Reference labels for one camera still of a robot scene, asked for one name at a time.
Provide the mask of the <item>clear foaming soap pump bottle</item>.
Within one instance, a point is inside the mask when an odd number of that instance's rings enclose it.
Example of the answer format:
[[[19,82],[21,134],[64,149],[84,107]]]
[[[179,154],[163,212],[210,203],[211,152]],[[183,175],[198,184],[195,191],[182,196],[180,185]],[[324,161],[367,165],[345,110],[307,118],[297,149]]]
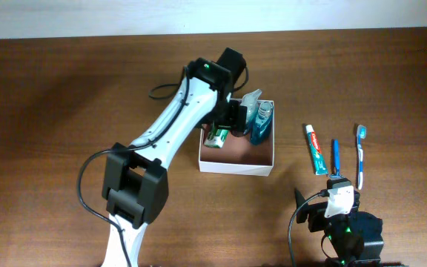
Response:
[[[246,117],[245,117],[245,129],[244,131],[232,131],[231,133],[236,137],[241,137],[247,135],[252,127],[254,117],[256,116],[258,110],[258,102],[257,100],[262,94],[261,89],[256,89],[251,93],[247,93],[243,96],[242,101],[240,103],[241,106],[247,108]]]

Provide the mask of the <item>green white soap box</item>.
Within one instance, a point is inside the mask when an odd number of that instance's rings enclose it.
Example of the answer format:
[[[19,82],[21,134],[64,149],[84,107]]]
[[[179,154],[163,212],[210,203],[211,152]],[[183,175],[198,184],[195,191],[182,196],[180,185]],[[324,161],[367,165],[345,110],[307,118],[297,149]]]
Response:
[[[203,141],[203,145],[208,148],[222,148],[228,137],[229,130],[218,128],[214,124],[210,126],[210,130]]]

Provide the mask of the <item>teal mouthwash bottle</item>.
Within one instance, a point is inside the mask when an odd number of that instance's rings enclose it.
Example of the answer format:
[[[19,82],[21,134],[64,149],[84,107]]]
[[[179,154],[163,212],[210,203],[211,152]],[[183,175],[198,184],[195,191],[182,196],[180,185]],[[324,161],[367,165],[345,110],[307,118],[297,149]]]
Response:
[[[272,102],[261,102],[254,119],[251,131],[251,144],[259,145],[270,134],[271,121],[274,115],[274,105]]]

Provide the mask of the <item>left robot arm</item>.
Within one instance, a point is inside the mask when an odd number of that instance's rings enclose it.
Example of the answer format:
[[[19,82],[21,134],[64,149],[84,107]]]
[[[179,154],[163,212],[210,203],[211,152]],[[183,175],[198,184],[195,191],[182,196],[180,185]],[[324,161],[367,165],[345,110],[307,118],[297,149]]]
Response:
[[[243,55],[229,47],[215,62],[190,62],[156,121],[128,146],[111,148],[102,186],[112,221],[104,266],[137,266],[145,230],[168,199],[169,166],[194,128],[245,129],[247,110],[231,96],[246,68]]]

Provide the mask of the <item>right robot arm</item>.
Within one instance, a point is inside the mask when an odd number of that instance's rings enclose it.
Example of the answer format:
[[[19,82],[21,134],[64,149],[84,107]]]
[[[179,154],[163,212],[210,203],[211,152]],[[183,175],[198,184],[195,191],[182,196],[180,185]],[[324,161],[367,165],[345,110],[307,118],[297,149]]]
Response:
[[[297,208],[288,225],[288,247],[295,264],[291,229],[293,222],[307,223],[311,233],[322,232],[336,255],[327,255],[326,266],[379,266],[384,247],[383,220],[360,211],[360,193],[346,178],[327,181],[327,187],[304,198],[294,190]]]

